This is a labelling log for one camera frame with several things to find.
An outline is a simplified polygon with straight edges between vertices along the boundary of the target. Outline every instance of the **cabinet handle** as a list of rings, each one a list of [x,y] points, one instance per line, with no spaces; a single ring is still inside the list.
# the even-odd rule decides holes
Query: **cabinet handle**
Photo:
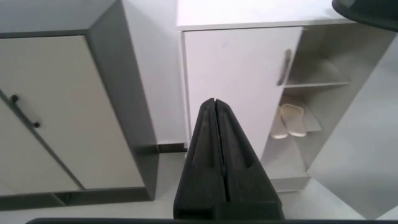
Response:
[[[285,51],[285,59],[284,59],[284,66],[282,69],[282,73],[280,74],[279,80],[277,82],[278,86],[281,86],[286,79],[286,76],[289,74],[289,65],[292,59],[292,50],[287,49]]]
[[[23,110],[21,109],[21,107],[18,105],[18,101],[20,101],[19,96],[17,95],[12,95],[10,97],[11,103],[14,105],[15,109],[17,110],[17,112],[22,116],[22,118],[26,121],[28,121],[33,127],[35,128],[39,128],[40,127],[40,123],[38,121],[32,121],[33,119],[29,119],[26,114],[23,112]]]

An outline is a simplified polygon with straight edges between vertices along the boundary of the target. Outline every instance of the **shoe rack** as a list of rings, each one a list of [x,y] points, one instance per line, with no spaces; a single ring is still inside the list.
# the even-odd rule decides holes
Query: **shoe rack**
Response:
[[[362,24],[305,27],[280,105],[303,108],[307,133],[268,137],[261,159],[274,182],[291,180],[279,189],[305,186],[309,167],[395,36]]]

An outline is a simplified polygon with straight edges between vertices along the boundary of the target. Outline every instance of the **black handle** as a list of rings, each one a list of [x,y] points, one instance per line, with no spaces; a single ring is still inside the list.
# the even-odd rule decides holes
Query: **black handle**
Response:
[[[27,116],[26,116],[26,114],[19,108],[19,106],[18,106],[18,104],[17,104],[17,102],[19,101],[19,96],[17,96],[17,95],[12,95],[11,97],[10,97],[10,100],[11,100],[11,102],[12,102],[12,104],[14,105],[14,107],[18,110],[18,112],[21,114],[21,116],[23,116],[24,117],[24,119],[26,119],[26,121],[28,121],[30,124],[32,124],[32,126],[33,127],[35,127],[35,128],[39,128],[40,127],[40,123],[38,122],[38,121],[36,121],[36,122],[33,122],[33,121],[31,121]]]

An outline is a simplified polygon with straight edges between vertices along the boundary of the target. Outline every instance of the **white slipper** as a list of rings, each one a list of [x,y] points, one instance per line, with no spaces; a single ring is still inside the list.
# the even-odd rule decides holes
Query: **white slipper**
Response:
[[[286,125],[287,132],[295,137],[304,137],[307,135],[303,117],[304,109],[291,104],[284,104],[280,107],[282,119]]]
[[[281,116],[282,114],[280,113],[280,107],[278,106],[275,113],[274,122],[272,123],[271,132],[269,134],[269,136],[273,139],[282,139],[288,136],[287,129],[282,122]]]

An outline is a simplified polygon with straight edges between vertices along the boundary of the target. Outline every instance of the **silver handle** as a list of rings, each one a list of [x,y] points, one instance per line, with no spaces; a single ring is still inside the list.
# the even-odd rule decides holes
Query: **silver handle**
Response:
[[[289,74],[289,65],[292,59],[292,50],[287,49],[285,51],[285,59],[284,59],[284,66],[282,69],[282,73],[280,74],[279,80],[277,82],[277,86],[281,86],[286,79],[286,76]]]

